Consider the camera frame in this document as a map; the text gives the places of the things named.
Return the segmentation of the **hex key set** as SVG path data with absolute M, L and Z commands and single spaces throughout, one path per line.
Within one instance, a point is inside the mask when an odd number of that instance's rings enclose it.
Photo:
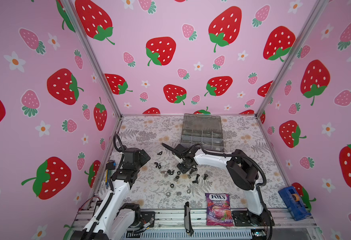
M 106 164 L 106 188 L 109 188 L 110 185 L 110 178 L 116 169 L 116 162 L 115 161 L 108 161 Z

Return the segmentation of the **black utility knife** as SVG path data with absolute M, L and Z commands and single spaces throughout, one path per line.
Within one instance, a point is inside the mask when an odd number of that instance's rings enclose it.
M 191 224 L 191 215 L 190 215 L 191 208 L 189 206 L 189 202 L 184 204 L 184 228 L 186 233 L 191 237 L 194 233 Z

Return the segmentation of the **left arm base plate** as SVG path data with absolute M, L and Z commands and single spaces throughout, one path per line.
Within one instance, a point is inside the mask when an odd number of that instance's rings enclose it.
M 144 224 L 151 223 L 150 227 L 154 226 L 156 212 L 136 212 L 131 209 L 123 209 L 119 212 L 117 217 L 114 220 L 114 224 L 117 224 L 117 227 L 122 229 L 128 228 L 138 228 L 142 227 Z

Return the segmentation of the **black nuts cluster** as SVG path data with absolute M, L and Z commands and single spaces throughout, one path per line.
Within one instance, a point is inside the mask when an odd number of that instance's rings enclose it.
M 173 182 L 178 182 L 180 178 L 179 175 L 177 175 L 174 170 L 161 171 L 161 174 L 165 179 L 168 179 Z

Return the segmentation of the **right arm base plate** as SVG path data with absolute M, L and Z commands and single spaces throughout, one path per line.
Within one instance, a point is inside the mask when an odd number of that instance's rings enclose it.
M 234 225 L 236 227 L 274 227 L 275 223 L 269 210 L 264 209 L 260 215 L 250 211 L 232 211 Z

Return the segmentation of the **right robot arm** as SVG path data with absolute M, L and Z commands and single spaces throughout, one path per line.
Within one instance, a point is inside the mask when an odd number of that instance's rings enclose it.
M 189 148 L 180 144 L 176 148 L 164 143 L 162 146 L 171 151 L 179 161 L 177 168 L 183 174 L 198 165 L 227 170 L 233 183 L 244 191 L 247 211 L 256 216 L 268 212 L 260 192 L 260 187 L 267 183 L 266 176 L 261 167 L 242 150 L 222 153 L 206 150 L 202 144 L 195 144 Z

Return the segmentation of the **Fox's candy bag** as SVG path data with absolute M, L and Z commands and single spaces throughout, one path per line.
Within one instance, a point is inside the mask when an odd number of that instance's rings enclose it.
M 205 193 L 205 197 L 207 202 L 206 225 L 233 227 L 229 194 Z

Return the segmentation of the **black bolt lower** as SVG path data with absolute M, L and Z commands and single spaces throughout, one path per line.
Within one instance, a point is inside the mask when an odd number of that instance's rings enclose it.
M 192 181 L 193 184 L 198 184 L 199 174 L 196 175 L 195 180 Z

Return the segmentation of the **grey plastic organizer box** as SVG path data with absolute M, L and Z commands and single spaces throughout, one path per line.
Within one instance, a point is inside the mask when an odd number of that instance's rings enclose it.
M 209 151 L 224 152 L 220 116 L 185 114 L 180 144 L 186 148 L 202 144 Z

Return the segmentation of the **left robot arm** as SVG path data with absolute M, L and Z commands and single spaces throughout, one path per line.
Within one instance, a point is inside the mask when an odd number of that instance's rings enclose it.
M 150 159 L 145 150 L 124 150 L 119 168 L 108 180 L 106 197 L 83 230 L 73 232 L 71 240 L 120 240 L 129 227 L 141 223 L 140 205 L 124 204 L 123 200 Z

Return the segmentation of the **blue tape dispenser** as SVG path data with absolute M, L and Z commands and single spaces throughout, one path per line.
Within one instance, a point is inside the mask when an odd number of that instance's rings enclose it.
M 304 202 L 293 186 L 283 188 L 278 193 L 295 221 L 311 216 L 311 213 L 307 211 Z

